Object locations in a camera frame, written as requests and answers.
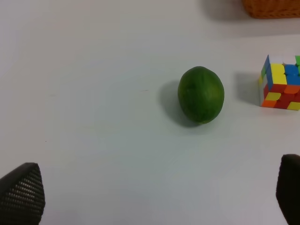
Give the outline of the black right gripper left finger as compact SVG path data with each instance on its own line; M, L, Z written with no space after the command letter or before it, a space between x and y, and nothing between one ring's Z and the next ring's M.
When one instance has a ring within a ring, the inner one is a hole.
M38 225L45 192L37 163L24 163L0 179L0 223Z

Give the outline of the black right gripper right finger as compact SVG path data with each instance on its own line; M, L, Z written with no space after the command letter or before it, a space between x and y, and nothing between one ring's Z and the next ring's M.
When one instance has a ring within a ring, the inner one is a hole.
M300 157L286 154L281 158L276 198L289 225L300 224Z

